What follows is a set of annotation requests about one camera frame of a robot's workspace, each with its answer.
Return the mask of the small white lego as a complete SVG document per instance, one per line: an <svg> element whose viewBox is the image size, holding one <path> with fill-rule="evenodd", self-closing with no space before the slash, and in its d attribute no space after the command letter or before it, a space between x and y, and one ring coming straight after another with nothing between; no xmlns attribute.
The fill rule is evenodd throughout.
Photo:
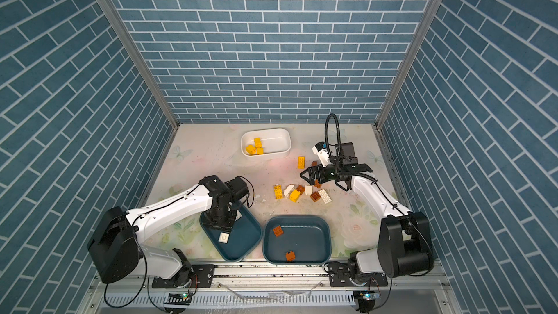
<svg viewBox="0 0 558 314"><path fill-rule="evenodd" d="M229 233L221 233L219 234L218 241L219 243L226 244L228 243L229 237L230 237Z"/></svg>

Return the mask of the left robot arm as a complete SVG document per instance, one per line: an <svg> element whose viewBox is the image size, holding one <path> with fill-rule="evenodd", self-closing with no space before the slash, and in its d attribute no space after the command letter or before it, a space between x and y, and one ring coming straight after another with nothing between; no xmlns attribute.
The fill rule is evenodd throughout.
<svg viewBox="0 0 558 314"><path fill-rule="evenodd" d="M156 204L128 211L119 206L109 209L87 244L101 281L109 284L143 275L170 281L173 287L189 285L193 269L185 254L180 249L147 247L145 241L195 214L201 214L205 228L230 233L251 187L241 176L223 182L212 175Z"/></svg>

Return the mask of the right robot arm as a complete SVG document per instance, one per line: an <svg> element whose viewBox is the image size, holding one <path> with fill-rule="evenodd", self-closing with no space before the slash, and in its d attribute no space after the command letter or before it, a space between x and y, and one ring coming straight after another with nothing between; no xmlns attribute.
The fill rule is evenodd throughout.
<svg viewBox="0 0 558 314"><path fill-rule="evenodd" d="M335 182L342 190L354 191L380 220L379 240L375 249L354 252L348 266L354 281L362 282L372 273L393 279L399 276L424 276L434 267L430 223L422 212L412 212L388 195L372 168L360 164L351 142L334 146L318 142L312 152L319 163L301 172L309 184Z"/></svg>

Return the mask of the yellow long lego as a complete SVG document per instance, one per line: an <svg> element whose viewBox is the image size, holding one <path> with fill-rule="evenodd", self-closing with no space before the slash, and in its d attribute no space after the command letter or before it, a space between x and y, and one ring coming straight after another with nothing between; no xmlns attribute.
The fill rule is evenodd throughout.
<svg viewBox="0 0 558 314"><path fill-rule="evenodd" d="M297 168L303 170L305 168L305 157L299 156L297 158Z"/></svg>

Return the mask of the white curved lego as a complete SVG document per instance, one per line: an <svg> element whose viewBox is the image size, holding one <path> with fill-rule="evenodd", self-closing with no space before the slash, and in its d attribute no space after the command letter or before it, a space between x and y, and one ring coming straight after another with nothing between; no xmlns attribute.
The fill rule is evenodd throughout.
<svg viewBox="0 0 558 314"><path fill-rule="evenodd" d="M284 190L284 192L283 192L283 195L284 195L285 197L289 197L293 190L294 190L294 185L288 185L288 186L285 188L285 190Z"/></svg>

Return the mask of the yellow studded lego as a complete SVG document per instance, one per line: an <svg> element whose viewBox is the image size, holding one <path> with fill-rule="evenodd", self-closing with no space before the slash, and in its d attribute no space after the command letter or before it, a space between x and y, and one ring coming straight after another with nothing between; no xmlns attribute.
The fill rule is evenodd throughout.
<svg viewBox="0 0 558 314"><path fill-rule="evenodd" d="M276 199L282 199L284 197L283 189L281 185L274 186L274 195Z"/></svg>

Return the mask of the left teal tray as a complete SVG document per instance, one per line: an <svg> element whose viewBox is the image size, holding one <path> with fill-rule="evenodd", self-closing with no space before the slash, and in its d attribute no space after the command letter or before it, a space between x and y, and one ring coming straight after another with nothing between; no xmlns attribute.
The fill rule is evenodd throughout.
<svg viewBox="0 0 558 314"><path fill-rule="evenodd" d="M207 228L202 224L206 220L205 216L199 217L199 222L203 231L206 233L212 244L215 246L222 258L227 262L241 261L249 254L262 239L262 227L254 215L246 206L241 206L238 210L242 218L235 221L228 243L219 243L218 238L221 231Z"/></svg>

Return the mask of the teal tray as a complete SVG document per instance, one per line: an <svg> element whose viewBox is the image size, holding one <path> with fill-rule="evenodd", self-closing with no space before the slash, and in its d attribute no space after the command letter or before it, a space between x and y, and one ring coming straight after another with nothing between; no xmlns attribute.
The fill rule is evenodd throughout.
<svg viewBox="0 0 558 314"><path fill-rule="evenodd" d="M280 226L284 234L276 237L273 228ZM286 261L286 253L293 251L295 260ZM321 265L332 253L328 223L315 215L279 215L271 218L264 230L262 247L264 258L272 264Z"/></svg>
<svg viewBox="0 0 558 314"><path fill-rule="evenodd" d="M262 239L262 227L254 215L246 206L241 206L238 210L242 218L235 221L228 243L219 243L218 238L221 231L207 228L202 224L206 220L205 216L199 217L199 222L203 231L206 233L212 244L215 246L222 258L227 262L241 261L249 254Z"/></svg>

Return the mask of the white rectangular bowl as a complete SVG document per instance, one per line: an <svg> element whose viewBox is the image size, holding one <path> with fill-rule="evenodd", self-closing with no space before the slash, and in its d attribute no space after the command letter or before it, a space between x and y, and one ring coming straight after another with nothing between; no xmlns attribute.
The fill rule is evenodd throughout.
<svg viewBox="0 0 558 314"><path fill-rule="evenodd" d="M249 145L255 146L254 140L259 138L262 143L263 154L251 155L247 151ZM241 151L245 157L254 161L265 161L274 158L283 158L291 150L291 136L286 129L272 128L249 131L241 138Z"/></svg>

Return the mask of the right teal tray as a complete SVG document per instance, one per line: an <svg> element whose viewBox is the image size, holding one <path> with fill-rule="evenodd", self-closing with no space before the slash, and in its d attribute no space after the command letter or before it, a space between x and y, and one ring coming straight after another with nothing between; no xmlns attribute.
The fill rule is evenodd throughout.
<svg viewBox="0 0 558 314"><path fill-rule="evenodd" d="M273 228L280 226L284 234L276 237ZM286 253L293 251L295 260L286 261ZM271 218L264 230L262 247L264 258L272 264L321 265L332 253L328 223L315 215L279 215Z"/></svg>

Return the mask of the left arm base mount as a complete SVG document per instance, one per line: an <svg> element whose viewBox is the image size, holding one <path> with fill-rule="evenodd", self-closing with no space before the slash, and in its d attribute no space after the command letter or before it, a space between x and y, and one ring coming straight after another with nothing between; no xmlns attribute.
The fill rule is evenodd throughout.
<svg viewBox="0 0 558 314"><path fill-rule="evenodd" d="M192 265L182 267L170 279L155 277L152 282L154 289L179 289L179 288L210 288L213 281L215 266L210 264Z"/></svg>

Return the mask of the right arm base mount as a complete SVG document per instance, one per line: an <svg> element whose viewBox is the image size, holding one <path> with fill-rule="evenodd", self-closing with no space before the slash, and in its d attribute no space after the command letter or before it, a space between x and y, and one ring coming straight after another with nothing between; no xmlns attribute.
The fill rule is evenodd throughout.
<svg viewBox="0 0 558 314"><path fill-rule="evenodd" d="M382 287L388 285L387 277L382 271L379 273L363 273L354 260L349 260L348 263L330 261L323 265L323 269L328 275L331 287Z"/></svg>

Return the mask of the aluminium front rail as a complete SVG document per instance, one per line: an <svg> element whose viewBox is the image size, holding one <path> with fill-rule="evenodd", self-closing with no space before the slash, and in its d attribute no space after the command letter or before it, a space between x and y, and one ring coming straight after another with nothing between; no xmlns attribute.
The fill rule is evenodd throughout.
<svg viewBox="0 0 558 314"><path fill-rule="evenodd" d="M78 313L460 313L440 265L422 277L376 283L331 285L321 266L265 262L216 262L203 273L202 288L154 289L139 277L105 286L94 280Z"/></svg>

